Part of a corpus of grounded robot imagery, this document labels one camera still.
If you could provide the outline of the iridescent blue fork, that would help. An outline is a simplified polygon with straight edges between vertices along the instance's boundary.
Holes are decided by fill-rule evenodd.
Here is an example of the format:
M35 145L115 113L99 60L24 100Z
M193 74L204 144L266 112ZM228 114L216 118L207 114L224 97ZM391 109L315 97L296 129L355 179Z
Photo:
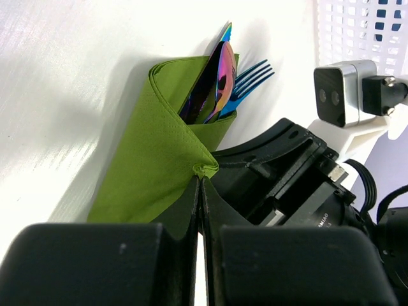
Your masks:
M267 59L260 61L239 74L235 79L235 85L229 101L221 110L219 118L223 119L233 113L252 91L274 74L275 72Z

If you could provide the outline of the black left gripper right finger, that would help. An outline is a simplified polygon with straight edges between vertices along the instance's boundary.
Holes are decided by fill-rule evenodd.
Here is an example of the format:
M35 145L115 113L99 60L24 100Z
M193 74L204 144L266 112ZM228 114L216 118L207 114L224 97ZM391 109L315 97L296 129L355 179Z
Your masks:
M209 305L397 305L358 229L251 225L201 181Z

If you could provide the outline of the green paper napkin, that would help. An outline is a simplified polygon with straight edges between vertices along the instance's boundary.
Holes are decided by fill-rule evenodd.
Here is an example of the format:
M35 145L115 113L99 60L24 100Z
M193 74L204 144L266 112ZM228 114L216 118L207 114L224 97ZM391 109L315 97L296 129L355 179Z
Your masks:
M179 116L206 62L205 56L183 57L151 67L88 222L150 222L181 196L193 176L216 174L212 154L235 115L193 125Z

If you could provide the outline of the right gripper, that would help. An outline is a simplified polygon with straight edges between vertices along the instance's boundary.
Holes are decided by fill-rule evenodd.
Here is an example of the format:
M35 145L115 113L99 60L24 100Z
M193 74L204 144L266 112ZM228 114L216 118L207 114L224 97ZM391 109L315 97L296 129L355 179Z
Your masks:
M252 140L214 152L211 181L221 198L257 226L356 226L356 196L341 185L338 154L283 118Z

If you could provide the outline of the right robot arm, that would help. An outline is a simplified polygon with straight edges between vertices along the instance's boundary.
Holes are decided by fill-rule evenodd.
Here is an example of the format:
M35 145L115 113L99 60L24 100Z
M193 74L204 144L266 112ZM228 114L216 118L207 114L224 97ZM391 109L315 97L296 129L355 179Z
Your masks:
M392 285L407 291L407 209L391 207L406 187L378 201L371 173L349 159L365 188L363 206L354 208L355 195L342 185L347 173L338 152L288 119L214 157L214 187L251 224L357 228L375 245Z

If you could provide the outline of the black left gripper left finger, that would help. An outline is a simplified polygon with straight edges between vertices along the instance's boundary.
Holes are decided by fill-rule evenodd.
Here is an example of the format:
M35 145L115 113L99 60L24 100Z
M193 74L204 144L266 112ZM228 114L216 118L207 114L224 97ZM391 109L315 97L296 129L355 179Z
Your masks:
M2 305L192 305L200 181L150 223L42 223L1 265Z

